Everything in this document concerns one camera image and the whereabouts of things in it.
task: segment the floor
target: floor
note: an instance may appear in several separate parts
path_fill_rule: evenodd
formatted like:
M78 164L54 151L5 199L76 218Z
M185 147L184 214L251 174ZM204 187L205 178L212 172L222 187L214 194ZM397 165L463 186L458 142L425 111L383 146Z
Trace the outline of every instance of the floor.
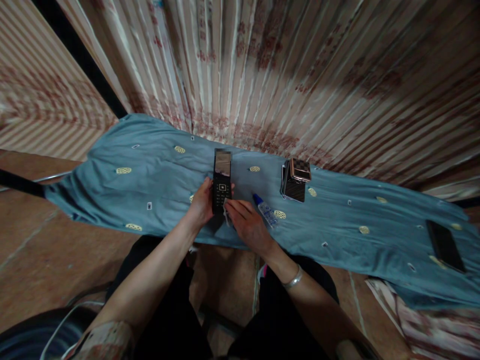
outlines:
M27 179L69 171L76 161L0 150L0 169ZM15 190L0 192L0 333L18 322L64 306L77 293L114 278L138 236L71 221L48 201ZM194 263L190 301L206 304L245 326L257 307L260 260L248 251L202 245ZM326 267L340 305L384 359L414 355L365 284L365 275ZM209 334L223 355L233 341Z

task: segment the person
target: person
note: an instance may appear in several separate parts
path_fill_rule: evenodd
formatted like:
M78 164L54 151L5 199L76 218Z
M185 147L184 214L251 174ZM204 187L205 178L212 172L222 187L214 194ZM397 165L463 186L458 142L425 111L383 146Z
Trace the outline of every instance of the person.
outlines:
M265 261L259 311L226 357L379 358L340 308L335 284L320 264L287 254L251 203L228 200L225 207L239 237ZM193 270L185 257L212 217L212 180L207 177L165 238L144 235L132 246L105 306L66 358L210 359L212 351L189 302Z

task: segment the plastic bottle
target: plastic bottle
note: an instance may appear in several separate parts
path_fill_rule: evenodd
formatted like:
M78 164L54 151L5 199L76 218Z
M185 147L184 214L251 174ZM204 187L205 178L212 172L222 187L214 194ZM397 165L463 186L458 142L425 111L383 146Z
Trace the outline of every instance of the plastic bottle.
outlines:
M253 200L255 201L255 205L258 207L258 210L260 210L260 213L265 218L267 224L270 225L272 229L275 229L279 221L277 220L272 208L255 193L253 194Z

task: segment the phone keypad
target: phone keypad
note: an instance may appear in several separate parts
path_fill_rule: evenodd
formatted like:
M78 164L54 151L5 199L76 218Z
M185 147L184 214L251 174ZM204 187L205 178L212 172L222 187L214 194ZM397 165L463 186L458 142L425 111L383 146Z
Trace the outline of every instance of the phone keypad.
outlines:
M216 183L213 189L213 212L223 212L225 198L232 198L230 184Z

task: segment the black pants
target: black pants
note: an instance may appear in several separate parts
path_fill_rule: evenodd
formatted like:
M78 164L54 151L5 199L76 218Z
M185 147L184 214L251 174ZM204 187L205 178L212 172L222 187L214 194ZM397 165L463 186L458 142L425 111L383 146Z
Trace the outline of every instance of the black pants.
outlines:
M162 241L142 236L132 246L106 294L106 300L128 274ZM305 256L291 256L338 303L328 272ZM209 359L212 351L189 301L194 271L182 262L160 305L135 347L135 359ZM260 280L259 312L231 345L228 355L239 358L327 359L305 326L280 280L268 268Z

